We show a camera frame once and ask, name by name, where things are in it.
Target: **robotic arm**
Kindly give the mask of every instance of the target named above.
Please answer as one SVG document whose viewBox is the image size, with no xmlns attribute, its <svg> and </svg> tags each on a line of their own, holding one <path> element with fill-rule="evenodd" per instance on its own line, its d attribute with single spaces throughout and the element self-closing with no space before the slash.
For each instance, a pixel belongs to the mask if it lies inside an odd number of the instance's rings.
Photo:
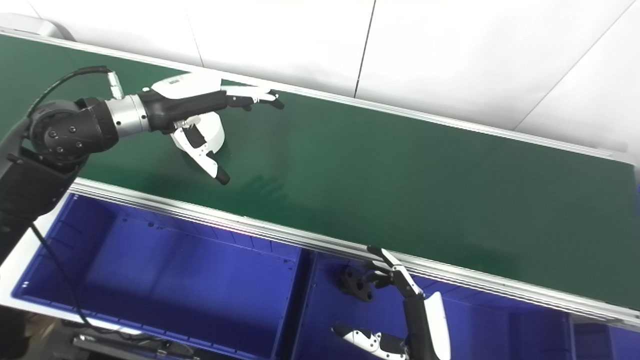
<svg viewBox="0 0 640 360">
<path fill-rule="evenodd" d="M 407 272 L 406 268 L 389 251 L 368 246 L 367 251 L 383 260 L 366 261 L 370 270 L 362 277 L 376 288 L 395 286 L 404 297 L 404 319 L 408 329 L 406 339 L 369 329 L 348 325 L 334 325 L 332 331 L 342 339 L 364 351 L 389 360 L 450 360 L 451 344 L 449 327 L 442 303 L 442 296 L 435 292 L 426 297 Z"/>
<path fill-rule="evenodd" d="M 87 97 L 39 106 L 67 80 L 96 72 L 108 76 L 112 99 Z M 31 223 L 57 205 L 89 155 L 112 148 L 122 137 L 147 131 L 171 134 L 194 159 L 202 152 L 207 159 L 198 163 L 226 184 L 227 173 L 215 162 L 192 117 L 227 106 L 249 111 L 251 105 L 263 102 L 284 108 L 271 89 L 221 86 L 220 78 L 206 74 L 175 76 L 126 96 L 116 74 L 104 66 L 79 69 L 61 78 L 0 142 L 0 263 Z M 23 146 L 25 140 L 33 149 Z"/>
</svg>

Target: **white wall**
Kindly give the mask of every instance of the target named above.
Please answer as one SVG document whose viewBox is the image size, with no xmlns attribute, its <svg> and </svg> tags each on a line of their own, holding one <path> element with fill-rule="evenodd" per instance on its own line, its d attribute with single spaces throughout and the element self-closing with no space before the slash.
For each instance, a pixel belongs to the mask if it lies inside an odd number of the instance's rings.
<svg viewBox="0 0 640 360">
<path fill-rule="evenodd" d="M 80 42 L 640 160 L 634 0 L 0 0 L 0 12 Z"/>
</svg>

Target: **blue plastic bin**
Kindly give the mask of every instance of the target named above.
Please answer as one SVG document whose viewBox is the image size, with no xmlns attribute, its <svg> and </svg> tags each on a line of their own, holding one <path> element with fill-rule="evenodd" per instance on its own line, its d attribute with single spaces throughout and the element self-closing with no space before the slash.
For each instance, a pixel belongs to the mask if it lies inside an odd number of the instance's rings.
<svg viewBox="0 0 640 360">
<path fill-rule="evenodd" d="M 47 238 L 87 315 L 242 359 L 276 357 L 300 248 L 79 195 Z M 43 249 L 13 295 L 72 310 Z"/>
<path fill-rule="evenodd" d="M 575 325 L 576 360 L 640 360 L 640 333 L 600 323 Z"/>
<path fill-rule="evenodd" d="M 398 290 L 374 289 L 370 303 L 343 294 L 337 279 L 347 264 L 358 266 L 316 254 L 293 359 L 377 359 L 334 334 L 335 322 L 406 336 Z M 423 277 L 414 280 L 427 294 L 440 291 L 444 297 L 452 359 L 572 360 L 568 314 Z"/>
</svg>

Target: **black mechanical part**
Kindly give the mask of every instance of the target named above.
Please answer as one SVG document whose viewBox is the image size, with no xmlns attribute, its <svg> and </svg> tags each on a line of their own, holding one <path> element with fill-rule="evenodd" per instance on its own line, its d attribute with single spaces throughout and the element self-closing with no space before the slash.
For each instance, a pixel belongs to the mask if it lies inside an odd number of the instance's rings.
<svg viewBox="0 0 640 360">
<path fill-rule="evenodd" d="M 232 108 L 244 108 L 253 104 L 253 98 L 247 96 L 227 96 L 227 105 Z"/>
<path fill-rule="evenodd" d="M 29 137 L 34 149 L 56 163 L 81 161 L 118 142 L 109 108 L 96 98 L 50 102 L 38 108 L 32 119 Z"/>
<path fill-rule="evenodd" d="M 369 283 L 364 280 L 364 273 L 352 266 L 345 266 L 340 272 L 340 291 L 347 295 L 354 296 L 356 299 L 371 302 L 373 300 L 373 291 Z"/>
<path fill-rule="evenodd" d="M 381 263 L 379 261 L 373 261 L 373 260 L 363 261 L 362 268 L 364 270 L 376 270 L 379 272 L 383 272 L 384 274 L 391 273 L 391 268 L 387 264 Z"/>
<path fill-rule="evenodd" d="M 189 126 L 182 129 L 182 131 L 184 132 L 184 136 L 187 138 L 187 141 L 194 149 L 197 149 L 207 143 L 207 140 L 202 136 L 200 130 L 195 126 Z"/>
<path fill-rule="evenodd" d="M 404 318 L 409 334 L 406 337 L 410 359 L 437 360 L 424 307 L 424 295 L 403 300 Z"/>
<path fill-rule="evenodd" d="M 364 281 L 371 282 L 376 289 L 386 288 L 393 285 L 394 278 L 392 274 L 383 274 L 379 272 L 369 272 L 364 276 Z"/>
<path fill-rule="evenodd" d="M 32 222 L 56 207 L 86 158 L 73 165 L 51 163 L 31 150 L 10 154 L 0 177 L 0 263 Z"/>
<path fill-rule="evenodd" d="M 215 162 L 218 162 L 218 160 L 216 160 L 216 153 L 213 151 L 209 151 L 207 153 L 207 157 L 214 160 Z M 229 174 L 220 166 L 220 164 L 218 164 L 218 173 L 216 174 L 216 180 L 218 180 L 218 182 L 222 185 L 229 184 L 229 181 L 231 180 Z"/>
<path fill-rule="evenodd" d="M 22 118 L 14 125 L 0 142 L 0 177 L 13 164 L 10 156 L 14 157 L 22 147 L 22 141 L 27 136 L 30 120 L 27 117 Z"/>
<path fill-rule="evenodd" d="M 174 132 L 173 123 L 176 121 L 227 107 L 227 92 L 224 90 L 184 99 L 169 99 L 154 90 L 149 90 L 139 92 L 138 97 L 147 112 L 149 129 L 159 130 L 163 134 Z"/>
<path fill-rule="evenodd" d="M 367 252 L 375 256 L 378 256 L 381 259 L 385 258 L 385 255 L 382 253 L 382 248 L 379 246 L 367 245 Z"/>
<path fill-rule="evenodd" d="M 380 336 L 380 350 L 391 354 L 406 354 L 404 339 L 383 333 Z"/>
</svg>

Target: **black cable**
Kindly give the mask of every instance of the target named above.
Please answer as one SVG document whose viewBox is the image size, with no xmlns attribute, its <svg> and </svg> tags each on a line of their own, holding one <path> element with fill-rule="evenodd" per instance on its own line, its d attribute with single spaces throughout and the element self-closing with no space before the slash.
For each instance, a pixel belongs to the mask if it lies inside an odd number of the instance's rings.
<svg viewBox="0 0 640 360">
<path fill-rule="evenodd" d="M 33 102 L 33 104 L 31 104 L 31 106 L 29 107 L 29 111 L 27 111 L 27 117 L 30 117 L 33 115 L 33 112 L 36 110 L 36 108 L 38 107 L 38 105 L 40 105 L 40 103 L 47 97 L 49 96 L 49 94 L 55 90 L 58 86 L 66 83 L 68 80 L 76 77 L 76 76 L 80 76 L 80 75 L 87 75 L 87 74 L 108 74 L 110 73 L 111 70 L 109 70 L 108 67 L 104 66 L 104 65 L 99 65 L 99 66 L 89 66 L 89 67 L 83 67 L 81 69 L 77 69 L 76 71 L 70 72 L 67 75 L 64 75 L 62 78 L 59 78 L 58 80 L 56 80 L 56 82 L 54 82 L 53 84 L 51 84 L 51 86 L 49 86 L 46 90 L 44 90 L 44 92 L 42 93 L 42 95 L 40 95 L 36 101 Z"/>
<path fill-rule="evenodd" d="M 162 340 L 162 339 L 157 338 L 155 336 L 135 336 L 135 335 L 129 335 L 129 334 L 126 334 L 126 336 L 125 336 L 125 334 L 123 334 L 120 331 L 101 329 L 100 327 L 94 326 L 92 323 L 90 323 L 89 319 L 86 318 L 86 316 L 84 315 L 84 313 L 82 312 L 82 310 L 80 308 L 80 301 L 78 301 L 78 298 L 76 296 L 76 292 L 74 291 L 73 287 L 71 286 L 71 281 L 69 280 L 69 278 L 67 276 L 67 273 L 65 272 L 64 268 L 62 267 L 62 262 L 60 262 L 60 260 L 58 259 L 58 257 L 54 253 L 53 249 L 51 248 L 51 246 L 49 246 L 49 244 L 47 243 L 47 240 L 45 240 L 44 236 L 42 236 L 42 233 L 40 232 L 40 230 L 38 230 L 36 225 L 34 223 L 31 223 L 31 225 L 29 227 L 31 228 L 33 233 L 36 235 L 36 237 L 38 238 L 38 241 L 40 242 L 42 247 L 45 249 L 45 251 L 47 252 L 49 257 L 51 258 L 51 260 L 53 261 L 53 263 L 54 263 L 54 265 L 55 265 L 55 267 L 56 267 L 56 269 L 58 271 L 58 275 L 60 275 L 62 283 L 67 288 L 67 293 L 68 293 L 69 299 L 71 300 L 72 306 L 73 306 L 74 310 L 76 310 L 76 313 L 78 314 L 78 316 L 80 316 L 80 319 L 82 319 L 82 322 L 85 324 L 85 326 L 87 326 L 88 328 L 90 328 L 91 330 L 93 330 L 93 331 L 95 331 L 95 332 L 97 332 L 99 334 L 103 334 L 103 335 L 117 334 L 120 338 L 122 338 L 123 340 L 127 340 L 127 341 L 156 341 L 156 340 Z"/>
</svg>

